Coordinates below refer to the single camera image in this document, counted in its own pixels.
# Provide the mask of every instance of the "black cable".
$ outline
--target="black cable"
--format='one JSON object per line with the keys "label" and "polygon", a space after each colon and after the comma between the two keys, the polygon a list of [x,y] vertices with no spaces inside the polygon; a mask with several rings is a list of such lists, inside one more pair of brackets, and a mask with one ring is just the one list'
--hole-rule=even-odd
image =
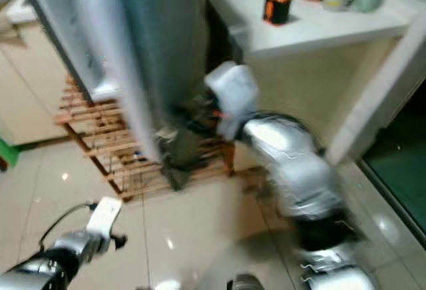
{"label": "black cable", "polygon": [[69,214],[84,208],[84,207],[88,207],[88,209],[90,209],[91,211],[95,210],[96,207],[98,206],[97,202],[94,202],[92,204],[88,204],[88,203],[83,203],[83,204],[79,204],[79,205],[75,205],[73,207],[71,207],[70,209],[68,209],[61,217],[59,217],[58,219],[55,220],[55,222],[46,230],[46,232],[43,234],[43,236],[40,238],[39,240],[39,252],[44,252],[45,250],[45,245],[43,244],[45,238],[47,237],[47,235],[53,230],[53,228],[55,228],[57,226],[58,223],[60,223],[65,217],[67,217]]}

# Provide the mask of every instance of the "robotic arm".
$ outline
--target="robotic arm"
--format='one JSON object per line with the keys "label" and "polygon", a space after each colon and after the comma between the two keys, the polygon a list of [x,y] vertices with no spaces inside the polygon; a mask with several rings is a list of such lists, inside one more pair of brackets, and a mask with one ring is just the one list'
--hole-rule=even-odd
{"label": "robotic arm", "polygon": [[108,250],[111,240],[116,249],[126,236],[111,234],[122,202],[104,197],[93,212],[86,228],[60,237],[52,247],[0,275],[2,290],[62,290],[68,287],[80,267]]}
{"label": "robotic arm", "polygon": [[296,227],[308,289],[374,289],[354,257],[358,240],[337,190],[335,170],[295,118],[256,111],[250,71],[227,62],[206,77],[222,119],[218,133],[253,151],[276,185],[278,211]]}

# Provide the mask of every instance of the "white floor tile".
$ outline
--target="white floor tile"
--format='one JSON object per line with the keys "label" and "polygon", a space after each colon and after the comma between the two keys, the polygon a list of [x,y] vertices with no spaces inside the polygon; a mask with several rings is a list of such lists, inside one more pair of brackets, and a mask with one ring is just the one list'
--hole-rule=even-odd
{"label": "white floor tile", "polygon": [[[146,261],[144,222],[142,206],[124,207],[117,217],[113,232],[125,233],[127,244],[117,251],[111,243],[108,252],[94,258],[88,265],[83,266],[73,282],[70,290],[92,289],[136,289],[148,285],[148,266]],[[81,224],[75,220],[75,226],[84,227],[87,220],[81,218]],[[47,241],[52,241],[61,234],[71,231],[69,225],[59,228]],[[20,260],[26,259],[38,250],[38,237],[26,237],[21,247]]]}
{"label": "white floor tile", "polygon": [[254,196],[242,193],[237,178],[209,180],[145,203],[151,285],[223,289],[250,271],[266,289],[291,289]]}
{"label": "white floor tile", "polygon": [[300,266],[300,260],[294,253],[296,242],[295,235],[291,229],[275,229],[272,233],[272,240],[276,249],[279,251],[281,260],[286,266],[286,270],[290,274],[293,286],[296,289],[306,289],[302,284],[301,276],[306,272]]}
{"label": "white floor tile", "polygon": [[383,290],[420,290],[402,262],[398,261],[374,272],[380,289]]}
{"label": "white floor tile", "polygon": [[0,242],[19,241],[27,222],[44,148],[22,152],[0,182]]}
{"label": "white floor tile", "polygon": [[350,212],[354,216],[355,225],[365,237],[358,246],[358,254],[363,267],[372,271],[396,261],[398,259],[396,252],[388,244],[364,207],[346,190],[346,187],[343,187],[343,195]]}
{"label": "white floor tile", "polygon": [[260,196],[257,198],[257,201],[270,230],[290,228],[290,222],[288,219],[282,217],[278,213],[277,202],[273,196]]}
{"label": "white floor tile", "polygon": [[426,289],[426,252],[419,253],[410,258],[405,258],[404,264],[417,284],[422,289]]}
{"label": "white floor tile", "polygon": [[40,235],[70,207],[103,196],[114,192],[74,142],[46,148],[25,236]]}
{"label": "white floor tile", "polygon": [[12,268],[18,260],[20,241],[10,241],[0,246],[0,273]]}
{"label": "white floor tile", "polygon": [[235,145],[234,169],[236,172],[258,167],[259,163],[254,159],[252,152],[239,142]]}
{"label": "white floor tile", "polygon": [[345,189],[370,215],[398,256],[411,257],[413,254],[423,251],[413,234],[356,164],[343,165],[339,172],[344,178]]}

